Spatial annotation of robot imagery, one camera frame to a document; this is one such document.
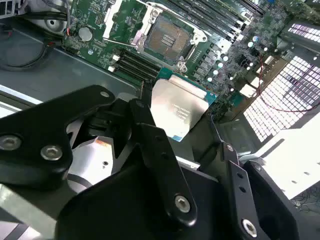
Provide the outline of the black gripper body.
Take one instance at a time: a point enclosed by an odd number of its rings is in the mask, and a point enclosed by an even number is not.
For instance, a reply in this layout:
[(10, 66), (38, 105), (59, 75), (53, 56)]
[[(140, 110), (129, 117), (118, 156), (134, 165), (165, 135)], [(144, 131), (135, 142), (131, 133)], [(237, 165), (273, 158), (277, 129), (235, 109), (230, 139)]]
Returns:
[(185, 167), (182, 172), (197, 206), (192, 227), (165, 213), (151, 176), (131, 165), (75, 196), (55, 227), (57, 240), (237, 240), (221, 185)]

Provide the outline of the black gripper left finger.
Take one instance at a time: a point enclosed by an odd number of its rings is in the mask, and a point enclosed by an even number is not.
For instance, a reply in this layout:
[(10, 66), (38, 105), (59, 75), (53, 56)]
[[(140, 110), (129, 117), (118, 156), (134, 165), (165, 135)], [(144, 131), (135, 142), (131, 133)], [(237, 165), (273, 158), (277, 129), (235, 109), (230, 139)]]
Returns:
[(142, 165), (151, 176), (166, 215), (182, 227), (197, 221), (197, 206), (163, 129), (158, 128), (150, 108), (138, 99), (116, 113), (118, 101), (99, 85), (6, 116), (0, 121), (4, 139), (17, 138), (17, 147), (3, 143), (0, 151), (0, 181), (38, 190), (59, 187), (73, 161), (67, 126), (85, 117), (95, 128), (98, 117), (114, 124), (106, 130), (119, 154), (128, 142), (133, 150), (127, 164)]

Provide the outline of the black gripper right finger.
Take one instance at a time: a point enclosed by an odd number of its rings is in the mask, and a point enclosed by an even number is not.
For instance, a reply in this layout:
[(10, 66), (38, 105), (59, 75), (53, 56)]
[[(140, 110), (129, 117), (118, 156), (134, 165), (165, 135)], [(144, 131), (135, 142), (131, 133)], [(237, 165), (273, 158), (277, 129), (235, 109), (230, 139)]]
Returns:
[(236, 150), (223, 141), (213, 122), (208, 132), (216, 147), (215, 158), (207, 161), (207, 173), (223, 189), (225, 236), (231, 240), (298, 240), (299, 217), (290, 200), (261, 165), (241, 164)]

